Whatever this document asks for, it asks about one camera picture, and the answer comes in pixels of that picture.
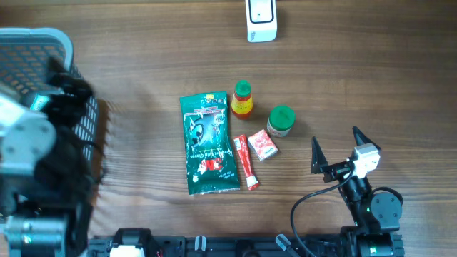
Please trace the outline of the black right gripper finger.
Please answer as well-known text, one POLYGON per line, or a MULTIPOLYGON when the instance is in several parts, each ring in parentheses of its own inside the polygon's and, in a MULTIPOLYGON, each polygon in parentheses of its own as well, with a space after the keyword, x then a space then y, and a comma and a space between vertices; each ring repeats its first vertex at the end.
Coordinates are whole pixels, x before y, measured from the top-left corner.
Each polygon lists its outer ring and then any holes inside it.
POLYGON ((328 161, 326 160, 326 157, 315 136, 311 139, 311 150, 311 173, 323 173, 326 170, 326 167, 328 166, 328 161))
POLYGON ((376 143, 374 143, 370 138, 368 138, 357 126, 352 128, 353 135, 357 146, 362 146, 368 143, 372 143, 378 150, 381 149, 376 143))

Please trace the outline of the green lid jar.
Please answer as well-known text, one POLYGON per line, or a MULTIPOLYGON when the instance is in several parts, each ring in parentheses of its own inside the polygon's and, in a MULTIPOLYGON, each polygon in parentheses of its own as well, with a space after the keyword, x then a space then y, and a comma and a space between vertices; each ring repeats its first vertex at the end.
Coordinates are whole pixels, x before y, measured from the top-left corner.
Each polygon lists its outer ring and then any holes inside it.
POLYGON ((293 109, 286 105, 272 109, 267 122, 267 131, 275 137, 285 137, 293 127, 296 115, 293 109))

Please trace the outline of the red white small box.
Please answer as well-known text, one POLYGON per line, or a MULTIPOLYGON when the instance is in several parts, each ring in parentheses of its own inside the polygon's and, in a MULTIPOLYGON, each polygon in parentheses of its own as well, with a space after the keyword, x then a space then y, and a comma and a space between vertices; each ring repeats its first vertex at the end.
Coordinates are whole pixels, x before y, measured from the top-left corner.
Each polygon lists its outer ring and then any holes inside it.
POLYGON ((248 137, 248 144, 258 156, 259 161, 271 158, 278 152, 278 148, 271 140, 267 132, 262 129, 252 136, 248 137))

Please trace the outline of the red sauce sachet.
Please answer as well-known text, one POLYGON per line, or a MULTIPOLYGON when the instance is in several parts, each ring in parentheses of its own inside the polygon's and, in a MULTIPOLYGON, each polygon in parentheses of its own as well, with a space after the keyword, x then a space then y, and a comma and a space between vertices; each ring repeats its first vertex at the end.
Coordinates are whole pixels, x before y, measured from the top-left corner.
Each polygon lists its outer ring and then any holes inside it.
POLYGON ((233 140, 235 148, 238 153, 238 157, 241 160, 243 171, 246 177, 246 185, 248 190, 252 191, 259 187, 259 181, 257 180, 251 164, 251 156, 249 153, 247 138, 244 134, 237 136, 233 140))

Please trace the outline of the red yellow sauce bottle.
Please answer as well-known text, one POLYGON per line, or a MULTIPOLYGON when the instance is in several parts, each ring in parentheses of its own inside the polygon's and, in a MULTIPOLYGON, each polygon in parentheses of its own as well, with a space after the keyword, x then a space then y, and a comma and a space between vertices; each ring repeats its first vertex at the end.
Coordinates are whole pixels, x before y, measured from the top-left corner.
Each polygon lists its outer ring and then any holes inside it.
POLYGON ((248 119, 253 111, 251 84, 246 80, 236 83, 231 100, 231 111, 239 119, 248 119))

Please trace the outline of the green glove packet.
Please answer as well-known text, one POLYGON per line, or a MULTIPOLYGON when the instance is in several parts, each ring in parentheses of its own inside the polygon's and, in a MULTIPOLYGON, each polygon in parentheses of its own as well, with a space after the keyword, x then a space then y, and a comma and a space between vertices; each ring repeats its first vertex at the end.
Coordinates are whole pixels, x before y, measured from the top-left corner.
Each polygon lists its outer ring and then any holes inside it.
POLYGON ((183 96, 180 104, 189 195, 239 190, 227 93, 183 96))

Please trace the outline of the pale green wipes packet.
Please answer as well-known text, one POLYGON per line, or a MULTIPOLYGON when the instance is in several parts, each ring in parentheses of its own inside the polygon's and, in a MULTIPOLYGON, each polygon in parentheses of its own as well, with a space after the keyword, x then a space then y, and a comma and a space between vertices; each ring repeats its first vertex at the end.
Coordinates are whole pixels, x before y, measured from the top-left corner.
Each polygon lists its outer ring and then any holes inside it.
POLYGON ((31 102, 30 109, 34 111, 42 111, 50 100, 51 97, 48 95, 36 94, 31 102))

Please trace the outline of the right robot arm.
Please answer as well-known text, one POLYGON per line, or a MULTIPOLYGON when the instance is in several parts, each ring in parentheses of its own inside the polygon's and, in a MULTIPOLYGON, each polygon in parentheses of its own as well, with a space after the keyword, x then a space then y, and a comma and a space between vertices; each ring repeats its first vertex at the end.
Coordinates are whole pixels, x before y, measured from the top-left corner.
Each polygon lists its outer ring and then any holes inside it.
POLYGON ((326 183, 338 181, 338 189, 354 225, 337 234, 308 235, 303 242, 315 256, 401 257, 405 255, 400 229, 403 197, 389 187, 372 188, 367 174, 378 168, 381 147, 356 126, 356 142, 345 161, 329 164, 317 138, 312 138, 311 172, 322 173, 326 183))

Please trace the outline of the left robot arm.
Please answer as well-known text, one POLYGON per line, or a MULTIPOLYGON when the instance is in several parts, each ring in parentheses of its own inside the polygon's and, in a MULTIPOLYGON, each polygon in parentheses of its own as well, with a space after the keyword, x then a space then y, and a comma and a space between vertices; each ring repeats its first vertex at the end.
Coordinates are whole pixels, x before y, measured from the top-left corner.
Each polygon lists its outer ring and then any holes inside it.
POLYGON ((87 247, 94 184, 74 127, 94 95, 54 57, 29 105, 1 92, 1 215, 11 256, 79 256, 87 247))

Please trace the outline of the white barcode scanner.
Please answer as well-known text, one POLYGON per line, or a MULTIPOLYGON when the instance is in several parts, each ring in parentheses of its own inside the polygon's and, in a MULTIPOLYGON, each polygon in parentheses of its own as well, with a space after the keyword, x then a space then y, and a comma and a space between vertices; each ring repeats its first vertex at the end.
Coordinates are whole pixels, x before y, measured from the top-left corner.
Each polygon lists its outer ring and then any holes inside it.
POLYGON ((245 0, 247 40, 273 41, 278 32, 276 0, 245 0))

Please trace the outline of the grey plastic basket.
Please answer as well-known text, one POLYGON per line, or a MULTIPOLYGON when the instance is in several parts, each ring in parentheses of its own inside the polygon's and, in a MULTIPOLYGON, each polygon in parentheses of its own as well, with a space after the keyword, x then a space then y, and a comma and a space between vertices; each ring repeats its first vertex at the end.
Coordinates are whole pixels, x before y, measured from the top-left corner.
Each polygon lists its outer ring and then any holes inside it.
POLYGON ((86 115, 93 91, 66 68, 70 51, 64 61, 41 55, 31 44, 19 42, 24 32, 2 31, 1 70, 17 68, 25 78, 36 73, 54 91, 1 93, 1 172, 32 176, 39 170, 61 175, 72 168, 82 171, 89 167, 83 153, 86 142, 73 128, 86 115))

